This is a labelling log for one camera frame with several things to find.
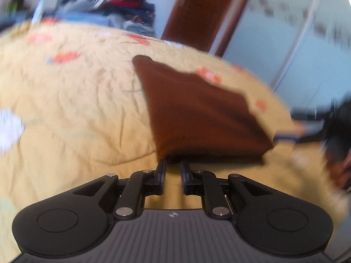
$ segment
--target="metal screw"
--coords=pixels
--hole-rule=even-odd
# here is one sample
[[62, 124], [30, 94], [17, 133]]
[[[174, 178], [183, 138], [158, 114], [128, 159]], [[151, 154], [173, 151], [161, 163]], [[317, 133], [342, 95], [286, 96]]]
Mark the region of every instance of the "metal screw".
[[133, 213], [131, 208], [123, 207], [116, 210], [116, 214], [119, 216], [130, 216]]
[[224, 206], [218, 206], [214, 208], [212, 212], [216, 216], [226, 216], [230, 213], [230, 210], [228, 208], [225, 208]]

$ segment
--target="person's arm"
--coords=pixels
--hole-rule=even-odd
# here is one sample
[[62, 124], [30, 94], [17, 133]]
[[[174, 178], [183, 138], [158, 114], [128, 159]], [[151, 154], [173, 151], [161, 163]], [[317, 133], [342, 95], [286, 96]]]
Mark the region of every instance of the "person's arm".
[[343, 189], [347, 181], [351, 178], [351, 172], [348, 168], [351, 167], [351, 154], [347, 156], [344, 162], [333, 161], [328, 153], [325, 154], [327, 159], [327, 169], [329, 170], [329, 176], [334, 182], [335, 186]]

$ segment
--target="wooden door frame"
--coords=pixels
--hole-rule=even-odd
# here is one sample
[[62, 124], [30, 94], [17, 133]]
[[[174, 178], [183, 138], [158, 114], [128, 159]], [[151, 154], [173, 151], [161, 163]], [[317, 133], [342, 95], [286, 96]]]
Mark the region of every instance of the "wooden door frame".
[[[176, 0], [175, 1], [174, 5], [172, 7], [171, 15], [168, 18], [166, 27], [164, 28], [164, 31], [162, 33], [161, 39], [164, 38], [164, 33], [168, 32], [169, 28], [172, 26], [172, 24], [177, 21], [176, 20], [177, 19], [177, 17], [176, 17], [176, 8], [181, 3], [181, 1], [182, 0]], [[229, 42], [231, 40], [231, 37], [232, 37], [232, 35], [233, 35], [233, 33], [234, 33], [234, 31], [235, 31], [235, 29], [236, 29], [236, 27], [237, 27], [237, 25], [238, 25], [238, 23], [240, 21], [240, 17], [243, 14], [243, 11], [244, 11], [244, 9], [245, 9], [245, 7], [247, 5], [247, 2], [248, 2], [248, 0], [240, 0], [240, 2], [238, 3], [238, 7], [236, 8], [236, 10], [235, 10], [235, 12], [234, 12], [234, 14], [233, 14], [228, 26], [227, 26], [227, 29], [224, 32], [224, 35], [223, 35], [223, 37], [222, 37], [222, 39], [220, 41], [220, 44], [217, 47], [217, 50], [215, 52], [216, 56], [219, 56], [219, 57], [223, 56], [223, 54], [224, 54], [224, 52], [225, 52], [226, 48], [228, 47], [228, 44], [229, 44]], [[217, 36], [218, 30], [219, 30], [221, 25], [222, 24], [219, 24], [217, 26], [217, 29], [216, 29], [216, 31], [214, 33], [214, 36], [213, 36], [213, 41], [215, 40], [215, 37]]]
[[227, 47], [230, 43], [230, 40], [232, 39], [232, 36], [233, 36], [233, 34], [234, 34], [238, 24], [239, 24], [240, 18], [243, 15], [243, 12], [246, 8], [248, 1], [249, 0], [240, 0], [239, 1], [238, 6], [236, 7], [236, 9], [232, 15], [232, 18], [229, 22], [229, 25], [224, 32], [222, 40], [217, 47], [217, 50], [215, 52], [216, 56], [223, 57], [224, 52], [227, 49]]

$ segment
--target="bed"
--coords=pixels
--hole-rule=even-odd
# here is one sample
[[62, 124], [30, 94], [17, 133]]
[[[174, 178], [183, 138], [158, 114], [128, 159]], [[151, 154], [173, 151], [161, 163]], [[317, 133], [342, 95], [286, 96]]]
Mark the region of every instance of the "bed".
[[[273, 138], [296, 131], [288, 109], [243, 68], [180, 44], [96, 25], [22, 24], [0, 38], [0, 110], [22, 119], [24, 131], [0, 154], [0, 262], [20, 251], [12, 220], [22, 208], [108, 173], [128, 178], [154, 169], [158, 159], [135, 55], [148, 55], [183, 72], [211, 72], [217, 85], [246, 97]], [[334, 193], [318, 145], [279, 144], [264, 165], [192, 164], [226, 178], [239, 173], [324, 208], [337, 228], [345, 197]], [[163, 196], [148, 208], [192, 209], [201, 199], [183, 196], [178, 164], [167, 167]]]

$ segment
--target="green object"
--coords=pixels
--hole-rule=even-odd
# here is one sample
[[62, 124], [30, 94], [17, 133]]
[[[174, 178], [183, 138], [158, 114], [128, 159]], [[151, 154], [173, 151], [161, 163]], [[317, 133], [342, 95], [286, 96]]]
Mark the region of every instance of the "green object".
[[9, 3], [7, 7], [7, 12], [9, 14], [15, 14], [17, 12], [17, 8], [18, 8], [18, 1], [13, 0], [11, 3]]

